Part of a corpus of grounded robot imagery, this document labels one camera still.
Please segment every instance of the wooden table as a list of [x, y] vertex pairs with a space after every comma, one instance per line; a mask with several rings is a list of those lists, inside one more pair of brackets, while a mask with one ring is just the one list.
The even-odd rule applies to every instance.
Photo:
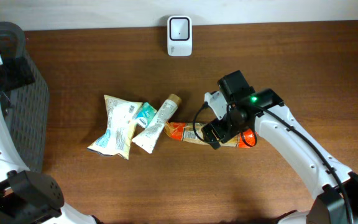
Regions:
[[171, 121], [191, 121], [204, 93], [241, 70], [358, 173], [358, 21], [195, 26], [193, 54], [183, 58], [167, 55], [164, 27], [26, 36], [50, 90], [44, 172], [70, 205], [105, 223], [245, 221], [308, 210], [313, 200], [263, 139], [215, 151], [163, 133], [153, 154], [132, 144], [129, 161], [87, 151], [106, 130], [104, 94], [159, 108], [175, 93], [183, 104]]

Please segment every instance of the teal package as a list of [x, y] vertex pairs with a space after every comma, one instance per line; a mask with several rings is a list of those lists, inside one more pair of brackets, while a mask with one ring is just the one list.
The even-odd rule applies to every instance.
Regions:
[[154, 109], [149, 103], [144, 103], [135, 120], [142, 128], [147, 128], [150, 122], [153, 120], [157, 110]]

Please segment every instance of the green led indicator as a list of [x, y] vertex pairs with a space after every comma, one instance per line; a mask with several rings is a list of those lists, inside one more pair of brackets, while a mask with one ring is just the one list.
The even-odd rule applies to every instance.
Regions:
[[258, 100], [256, 96], [251, 96], [251, 103], [255, 103]]

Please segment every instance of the orange package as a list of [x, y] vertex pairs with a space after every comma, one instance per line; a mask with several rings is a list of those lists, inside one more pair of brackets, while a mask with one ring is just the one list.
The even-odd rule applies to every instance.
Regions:
[[[196, 123], [196, 130], [197, 134], [201, 137], [203, 137], [203, 133], [201, 132], [201, 128], [205, 124]], [[193, 131], [193, 124], [192, 123], [178, 123], [178, 122], [171, 122], [171, 123], [165, 123], [164, 127], [165, 133], [172, 139], [179, 140], [179, 141], [185, 141], [185, 142], [191, 142], [196, 144], [204, 144], [207, 145], [205, 142], [199, 140], [196, 137], [196, 134]], [[247, 141], [247, 143], [251, 146], [255, 144], [255, 138], [253, 132], [249, 129], [245, 131], [244, 137]], [[241, 138], [241, 134], [238, 134], [236, 137], [232, 138], [230, 141], [221, 144], [221, 146], [229, 146], [229, 147], [239, 147], [239, 148], [249, 148]]]

